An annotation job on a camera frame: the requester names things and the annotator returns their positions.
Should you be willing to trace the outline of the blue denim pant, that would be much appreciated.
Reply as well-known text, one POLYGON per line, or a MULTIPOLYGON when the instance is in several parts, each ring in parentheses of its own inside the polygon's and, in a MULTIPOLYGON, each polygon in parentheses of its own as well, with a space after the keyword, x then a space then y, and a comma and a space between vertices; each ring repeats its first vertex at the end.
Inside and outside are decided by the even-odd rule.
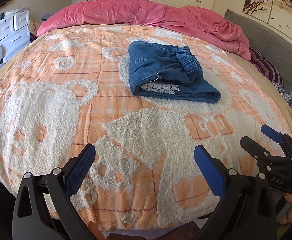
POLYGON ((128 47, 129 86, 134 96, 217 103, 221 93, 204 79, 187 46, 134 41, 128 47))

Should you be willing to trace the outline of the striped purple pillow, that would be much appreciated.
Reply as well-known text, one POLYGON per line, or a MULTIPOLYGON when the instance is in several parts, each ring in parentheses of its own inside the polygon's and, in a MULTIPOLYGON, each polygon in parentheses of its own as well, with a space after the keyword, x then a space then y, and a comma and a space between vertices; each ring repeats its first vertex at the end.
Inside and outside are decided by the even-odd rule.
POLYGON ((279 71, 262 55, 262 53, 260 53, 260 51, 249 48, 249 52, 251 54, 250 62, 265 78, 271 81, 271 83, 284 85, 279 71))

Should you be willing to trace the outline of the grey headboard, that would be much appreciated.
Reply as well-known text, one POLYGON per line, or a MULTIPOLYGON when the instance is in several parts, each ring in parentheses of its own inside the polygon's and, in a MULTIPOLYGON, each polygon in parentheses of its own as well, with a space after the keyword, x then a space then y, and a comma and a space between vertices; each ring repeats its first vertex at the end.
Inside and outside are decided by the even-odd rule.
POLYGON ((224 18, 239 25, 250 47, 258 50, 279 71, 285 90, 292 96, 292 43, 255 20, 226 10, 224 18))

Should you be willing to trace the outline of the peach bear pattern blanket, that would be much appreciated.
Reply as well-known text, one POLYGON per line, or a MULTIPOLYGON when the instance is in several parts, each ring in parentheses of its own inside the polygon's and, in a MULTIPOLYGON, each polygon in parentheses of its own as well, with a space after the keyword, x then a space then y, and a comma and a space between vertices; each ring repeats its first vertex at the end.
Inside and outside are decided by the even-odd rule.
POLYGON ((258 173, 240 147, 249 136, 273 155, 262 125, 292 137, 292 109, 248 61, 194 37, 146 26, 77 26, 38 38, 0 71, 0 181, 48 174, 93 144, 96 160, 71 198, 100 230, 149 230, 189 222, 218 203, 194 161, 203 145, 227 167, 258 173), (128 47, 142 40, 187 46, 216 104, 133 96, 128 47))

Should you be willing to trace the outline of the pink duvet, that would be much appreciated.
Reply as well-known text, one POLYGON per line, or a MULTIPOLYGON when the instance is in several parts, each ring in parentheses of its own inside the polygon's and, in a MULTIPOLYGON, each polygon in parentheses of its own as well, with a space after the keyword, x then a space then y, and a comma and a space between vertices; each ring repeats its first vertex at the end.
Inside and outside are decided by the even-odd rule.
POLYGON ((209 9, 177 8, 149 0, 82 1, 44 21, 37 34, 84 24, 128 24, 160 27, 206 41, 250 61, 249 40, 242 28, 209 9))

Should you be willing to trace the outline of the white drawer chest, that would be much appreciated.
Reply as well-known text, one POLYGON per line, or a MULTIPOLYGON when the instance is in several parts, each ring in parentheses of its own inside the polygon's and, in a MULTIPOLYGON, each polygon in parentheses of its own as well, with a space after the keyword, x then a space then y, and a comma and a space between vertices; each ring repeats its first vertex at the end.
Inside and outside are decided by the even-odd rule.
POLYGON ((10 61, 14 55, 30 44, 29 22, 28 8, 10 12, 0 20, 0 47, 3 63, 10 61))

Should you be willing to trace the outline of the blossom wall painting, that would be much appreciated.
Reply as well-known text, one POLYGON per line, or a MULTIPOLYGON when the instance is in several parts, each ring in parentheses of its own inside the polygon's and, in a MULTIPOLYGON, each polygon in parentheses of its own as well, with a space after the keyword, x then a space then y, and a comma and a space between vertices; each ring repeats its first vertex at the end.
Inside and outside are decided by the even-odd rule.
POLYGON ((242 12, 269 24, 292 39, 290 0, 245 0, 242 12))

